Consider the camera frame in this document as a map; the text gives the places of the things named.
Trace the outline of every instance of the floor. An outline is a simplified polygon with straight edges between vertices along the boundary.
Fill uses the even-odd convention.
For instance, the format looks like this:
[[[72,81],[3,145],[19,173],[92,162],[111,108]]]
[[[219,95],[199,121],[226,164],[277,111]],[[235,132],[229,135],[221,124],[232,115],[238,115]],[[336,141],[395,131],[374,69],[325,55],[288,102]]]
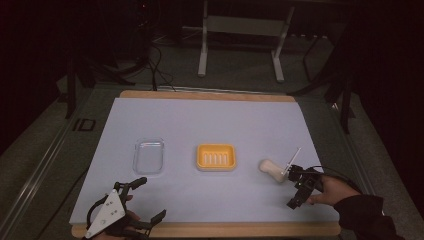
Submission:
[[[286,80],[277,83],[269,53],[272,42],[268,39],[264,39],[263,44],[258,44],[257,39],[254,43],[238,39],[236,44],[227,44],[222,38],[228,36],[211,36],[207,75],[199,78],[196,73],[200,34],[189,30],[184,36],[182,45],[163,35],[153,40],[157,48],[151,49],[150,59],[153,66],[158,66],[155,76],[159,91],[284,95],[309,83],[302,57],[311,42],[305,38],[291,36],[286,40],[280,57]],[[326,39],[316,45],[308,57],[311,75],[324,65],[331,49]],[[125,89],[152,89],[149,67],[125,76],[136,83],[131,87],[96,76],[97,84],[93,89],[78,86],[77,109],[70,119],[64,118],[65,103],[52,103],[0,157],[1,188],[8,193],[2,194],[0,202],[0,215],[7,220],[1,225],[2,239],[75,239],[71,235],[69,217],[113,99]],[[63,80],[58,85],[66,92]],[[384,212],[393,217],[398,232],[406,239],[421,239],[423,220],[362,109],[359,97],[353,96],[354,118],[349,119],[350,134],[346,135],[338,122],[339,112],[323,100],[326,87],[297,98],[321,161],[344,171],[366,192],[383,196],[386,199]],[[79,131],[77,124],[81,121],[78,119],[94,119],[96,125],[92,131]],[[21,193],[26,193],[28,198],[20,198]],[[345,230],[341,237],[354,239],[352,233]],[[311,236],[302,239],[339,238]]]

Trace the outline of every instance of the black cable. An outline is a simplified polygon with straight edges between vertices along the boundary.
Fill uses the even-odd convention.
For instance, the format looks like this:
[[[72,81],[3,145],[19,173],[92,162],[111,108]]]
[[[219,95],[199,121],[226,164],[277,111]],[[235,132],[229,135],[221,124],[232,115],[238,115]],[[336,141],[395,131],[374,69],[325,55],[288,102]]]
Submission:
[[[50,226],[53,219],[56,217],[56,215],[59,213],[60,209],[65,204],[66,200],[68,200],[69,195],[71,195],[72,191],[74,190],[77,183],[82,179],[82,177],[88,172],[88,168],[86,168],[81,175],[75,180],[75,182],[72,184],[72,187],[69,189],[68,193],[66,194],[65,198],[60,203],[59,207],[56,209],[56,211],[53,213],[53,215],[50,217],[50,219],[47,221],[47,223],[44,225],[43,229],[41,229],[40,233],[38,233],[37,237],[34,238],[34,240],[40,239],[40,237],[43,235],[43,233],[46,231],[47,227]]]
[[[161,76],[161,78],[165,81],[165,83],[164,84],[160,84],[160,86],[166,86],[166,85],[168,85],[168,86],[170,86],[171,88],[172,88],[172,90],[174,90],[174,92],[176,92],[177,90],[174,88],[174,86],[171,84],[173,81],[174,81],[174,76],[172,76],[171,74],[169,74],[169,73],[165,73],[165,72],[162,72],[162,71],[160,71],[159,69],[158,69],[158,73],[159,73],[159,75]],[[170,76],[171,77],[171,80],[170,81],[168,81],[163,75],[168,75],[168,76]]]

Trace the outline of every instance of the metal stand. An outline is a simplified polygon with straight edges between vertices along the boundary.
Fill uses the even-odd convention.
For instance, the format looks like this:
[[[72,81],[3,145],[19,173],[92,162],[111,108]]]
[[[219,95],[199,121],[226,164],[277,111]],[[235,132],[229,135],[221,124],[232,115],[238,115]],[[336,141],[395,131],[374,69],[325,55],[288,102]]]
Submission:
[[[225,32],[279,37],[278,45],[271,52],[271,57],[277,82],[284,81],[280,62],[280,53],[284,44],[284,40],[287,36],[287,31],[289,29],[295,9],[294,7],[290,7],[285,21],[278,21],[208,15],[208,0],[204,0],[203,4],[203,34],[198,70],[199,77],[206,76],[208,58],[208,32]]]

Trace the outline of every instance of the gray carpet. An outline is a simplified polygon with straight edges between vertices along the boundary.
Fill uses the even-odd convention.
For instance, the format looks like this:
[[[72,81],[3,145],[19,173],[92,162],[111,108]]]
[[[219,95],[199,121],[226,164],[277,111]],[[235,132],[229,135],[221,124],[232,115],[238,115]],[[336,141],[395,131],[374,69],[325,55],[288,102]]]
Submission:
[[[259,50],[255,50],[254,46],[212,43],[207,75],[198,78],[200,46],[196,35],[187,39],[187,44],[183,46],[156,42],[162,54],[158,67],[160,72],[156,74],[161,91],[172,91],[171,84],[177,91],[219,89],[284,94],[308,84],[301,59],[310,42],[303,38],[290,37],[284,45],[281,61],[286,82],[282,84],[275,81],[268,51],[271,45],[265,44],[265,47],[260,46]],[[312,74],[322,67],[330,51],[329,42],[319,42],[308,58]],[[157,62],[159,52],[152,49],[151,59]],[[52,158],[42,184],[29,206],[23,209],[22,216],[18,217],[8,239],[36,239],[41,232],[39,239],[75,239],[70,234],[69,218],[112,101],[123,89],[149,90],[151,77],[150,69],[127,76],[129,81],[137,83],[129,88],[98,76],[95,89],[78,89],[79,108],[72,119],[64,119],[65,104],[53,103],[1,156],[1,189],[3,193],[8,193],[1,195],[1,216],[6,216],[20,188],[38,163],[49,154]],[[322,98],[325,90],[326,87],[322,87],[297,98],[322,164],[345,173],[366,192],[383,196],[386,199],[384,212],[393,217],[398,232],[406,239],[422,239],[423,220],[363,111],[360,99],[357,96],[352,99],[355,118],[349,120],[351,134],[346,135],[338,122],[338,111]],[[95,120],[93,131],[73,130],[78,119]],[[350,231],[343,231],[342,236],[343,239],[354,239]],[[338,238],[311,236],[303,239]]]

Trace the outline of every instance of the person's arm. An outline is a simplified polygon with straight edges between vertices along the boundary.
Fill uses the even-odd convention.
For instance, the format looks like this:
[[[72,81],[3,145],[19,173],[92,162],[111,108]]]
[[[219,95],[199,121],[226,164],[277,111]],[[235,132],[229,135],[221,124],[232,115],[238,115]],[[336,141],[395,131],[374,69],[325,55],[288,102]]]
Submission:
[[[382,198],[362,195],[333,177],[322,176],[321,180],[324,192],[312,195],[308,203],[333,206],[340,214],[340,226],[353,230],[358,240],[404,239],[396,234],[392,218],[382,214]]]

